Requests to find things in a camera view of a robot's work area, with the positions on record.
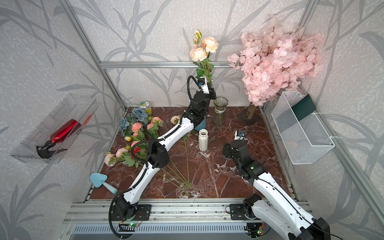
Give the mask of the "cream pink rose stem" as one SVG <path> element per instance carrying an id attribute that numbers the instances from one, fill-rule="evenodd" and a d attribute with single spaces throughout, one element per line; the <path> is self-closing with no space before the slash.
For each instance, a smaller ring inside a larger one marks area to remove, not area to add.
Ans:
<path id="1" fill-rule="evenodd" d="M 207 67 L 207 81 L 208 81 L 208 88 L 210 92 L 210 98 L 211 100 L 214 100 L 216 99 L 216 92 L 213 85 L 213 73 L 212 73 L 214 66 L 210 62 L 207 62 L 206 67 Z"/>

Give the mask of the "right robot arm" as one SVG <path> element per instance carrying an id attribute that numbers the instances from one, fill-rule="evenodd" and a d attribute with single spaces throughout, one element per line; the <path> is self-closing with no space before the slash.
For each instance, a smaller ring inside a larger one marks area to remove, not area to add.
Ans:
<path id="1" fill-rule="evenodd" d="M 315 219 L 300 207 L 266 167 L 252 159 L 245 142 L 234 140 L 230 144 L 225 143 L 223 155 L 235 162 L 238 175 L 258 191 L 243 201 L 248 219 L 263 221 L 284 240 L 331 239 L 329 224 L 323 218 Z"/>

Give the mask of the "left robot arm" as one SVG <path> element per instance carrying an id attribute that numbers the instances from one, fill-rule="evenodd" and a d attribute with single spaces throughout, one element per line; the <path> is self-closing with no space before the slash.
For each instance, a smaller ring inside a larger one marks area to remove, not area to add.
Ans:
<path id="1" fill-rule="evenodd" d="M 140 160 L 143 168 L 127 190 L 116 194 L 110 206 L 110 213 L 118 212 L 122 220 L 131 219 L 136 215 L 140 197 L 154 175 L 165 168 L 170 162 L 168 151 L 188 132 L 195 129 L 208 113 L 210 101 L 216 99 L 214 89 L 208 92 L 197 91 L 180 122 L 156 140 L 147 140 L 147 157 Z"/>

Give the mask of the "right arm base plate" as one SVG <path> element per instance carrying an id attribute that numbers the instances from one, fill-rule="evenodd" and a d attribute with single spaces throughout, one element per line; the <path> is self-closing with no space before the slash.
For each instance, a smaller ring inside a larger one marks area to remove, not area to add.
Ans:
<path id="1" fill-rule="evenodd" d="M 247 209 L 242 204 L 230 204 L 229 213 L 231 215 L 231 220 L 255 220 L 256 217 L 247 212 Z"/>

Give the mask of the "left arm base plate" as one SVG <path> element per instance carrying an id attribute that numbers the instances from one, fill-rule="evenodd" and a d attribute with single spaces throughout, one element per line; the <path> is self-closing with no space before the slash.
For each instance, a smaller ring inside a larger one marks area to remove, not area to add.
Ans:
<path id="1" fill-rule="evenodd" d="M 133 214 L 123 216 L 123 214 L 117 209 L 116 205 L 113 205 L 111 210 L 111 218 L 113 221 L 133 220 L 133 221 L 148 221 L 151 214 L 152 205 L 139 204 L 134 208 Z"/>

